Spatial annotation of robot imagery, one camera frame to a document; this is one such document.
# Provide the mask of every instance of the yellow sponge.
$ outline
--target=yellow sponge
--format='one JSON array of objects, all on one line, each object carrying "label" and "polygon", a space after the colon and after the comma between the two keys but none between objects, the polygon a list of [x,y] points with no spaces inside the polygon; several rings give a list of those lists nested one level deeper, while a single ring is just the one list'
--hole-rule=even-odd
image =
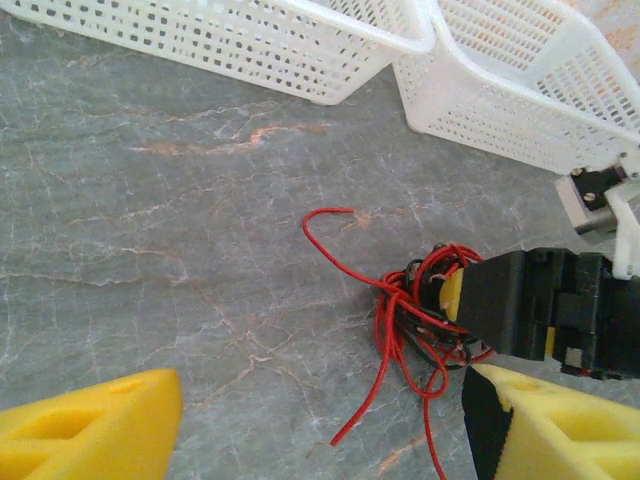
[{"label": "yellow sponge", "polygon": [[181,416],[175,370],[0,412],[0,480],[162,479]]},{"label": "yellow sponge", "polygon": [[[495,476],[486,478],[640,479],[640,410],[491,365],[474,369],[493,385],[502,412],[510,415]],[[480,384],[473,385],[468,404],[481,395]],[[488,417],[483,421],[490,424]],[[495,424],[487,428],[495,430]]]}]

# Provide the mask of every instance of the floor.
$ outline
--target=floor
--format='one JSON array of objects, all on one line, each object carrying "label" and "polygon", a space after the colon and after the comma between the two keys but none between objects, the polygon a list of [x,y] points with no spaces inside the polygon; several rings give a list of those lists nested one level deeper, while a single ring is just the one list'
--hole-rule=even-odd
[{"label": "floor", "polygon": [[[492,256],[587,245],[541,170],[405,125],[390,71],[319,107],[0,16],[0,408],[176,367],[171,479],[434,478],[419,399],[380,355],[377,277],[456,241]],[[640,406],[640,382],[493,363]],[[429,368],[415,362],[425,379]],[[462,373],[433,404],[451,479],[473,478]]]}]

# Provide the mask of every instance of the white bracket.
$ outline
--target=white bracket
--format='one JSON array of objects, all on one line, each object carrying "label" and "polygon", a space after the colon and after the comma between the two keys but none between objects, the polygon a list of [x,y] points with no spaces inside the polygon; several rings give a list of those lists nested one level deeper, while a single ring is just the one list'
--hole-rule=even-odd
[{"label": "white bracket", "polygon": [[624,181],[604,195],[618,223],[613,276],[620,280],[640,276],[640,224],[629,205],[631,200],[640,196],[640,182]]}]

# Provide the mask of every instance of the perforated basket wall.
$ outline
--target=perforated basket wall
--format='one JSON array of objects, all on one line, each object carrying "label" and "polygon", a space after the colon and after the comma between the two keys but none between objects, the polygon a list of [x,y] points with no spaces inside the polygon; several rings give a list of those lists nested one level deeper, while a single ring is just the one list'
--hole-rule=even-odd
[{"label": "perforated basket wall", "polygon": [[409,125],[566,174],[640,144],[640,89],[600,32],[551,0],[429,0],[437,44],[394,69]]},{"label": "perforated basket wall", "polygon": [[388,65],[395,48],[427,51],[425,27],[433,37],[413,0],[0,0],[0,8],[327,105]]}]

